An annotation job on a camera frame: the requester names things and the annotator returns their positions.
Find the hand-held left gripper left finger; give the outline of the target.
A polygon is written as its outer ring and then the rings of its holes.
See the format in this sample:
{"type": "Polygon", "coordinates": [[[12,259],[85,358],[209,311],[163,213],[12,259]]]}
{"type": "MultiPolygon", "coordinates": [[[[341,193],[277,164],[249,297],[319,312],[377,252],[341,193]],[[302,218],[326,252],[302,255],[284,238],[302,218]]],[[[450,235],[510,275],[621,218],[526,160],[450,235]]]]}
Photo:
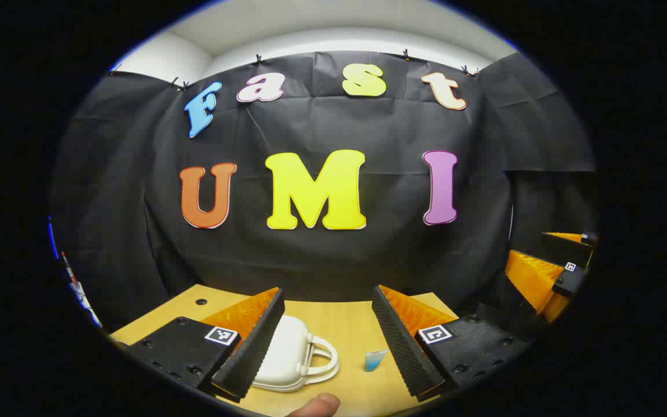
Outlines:
{"type": "Polygon", "coordinates": [[[183,385],[239,402],[249,391],[285,312],[270,288],[202,320],[177,315],[127,352],[183,385]]]}

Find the white red object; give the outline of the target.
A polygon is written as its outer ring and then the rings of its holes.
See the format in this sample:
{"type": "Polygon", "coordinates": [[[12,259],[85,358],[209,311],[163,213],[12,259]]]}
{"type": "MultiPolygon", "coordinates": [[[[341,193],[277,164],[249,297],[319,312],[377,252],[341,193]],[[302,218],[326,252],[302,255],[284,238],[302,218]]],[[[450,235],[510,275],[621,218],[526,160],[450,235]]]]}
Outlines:
{"type": "Polygon", "coordinates": [[[71,290],[74,291],[74,294],[76,295],[76,300],[79,303],[79,305],[84,309],[84,311],[87,312],[87,314],[90,315],[92,321],[95,323],[96,327],[102,328],[101,320],[98,319],[95,311],[93,311],[92,306],[90,305],[90,302],[88,301],[88,298],[86,296],[86,293],[84,291],[84,288],[82,287],[82,283],[76,278],[76,275],[74,274],[74,271],[72,271],[71,264],[69,264],[69,261],[63,251],[61,251],[61,260],[63,261],[64,264],[64,269],[67,273],[67,276],[71,280],[69,283],[69,286],[71,287],[71,290]]]}

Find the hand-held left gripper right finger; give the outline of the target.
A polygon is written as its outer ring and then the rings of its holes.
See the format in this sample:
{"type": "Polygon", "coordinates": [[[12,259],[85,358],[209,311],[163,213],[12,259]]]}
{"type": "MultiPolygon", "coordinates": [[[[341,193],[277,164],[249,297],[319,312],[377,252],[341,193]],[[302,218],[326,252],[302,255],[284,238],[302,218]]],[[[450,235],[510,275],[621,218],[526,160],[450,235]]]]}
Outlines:
{"type": "Polygon", "coordinates": [[[417,401],[478,385],[524,353],[537,335],[534,309],[509,285],[468,298],[454,314],[378,285],[372,309],[417,401]]]}

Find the white suitcase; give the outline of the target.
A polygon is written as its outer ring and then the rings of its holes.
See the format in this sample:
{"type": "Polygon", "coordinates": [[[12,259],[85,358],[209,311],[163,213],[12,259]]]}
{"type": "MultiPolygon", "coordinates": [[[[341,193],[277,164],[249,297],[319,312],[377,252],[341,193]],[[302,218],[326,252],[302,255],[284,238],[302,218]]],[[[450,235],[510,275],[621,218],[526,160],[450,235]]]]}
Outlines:
{"type": "Polygon", "coordinates": [[[326,382],[339,372],[336,349],[296,317],[283,315],[252,387],[289,393],[326,382]]]}

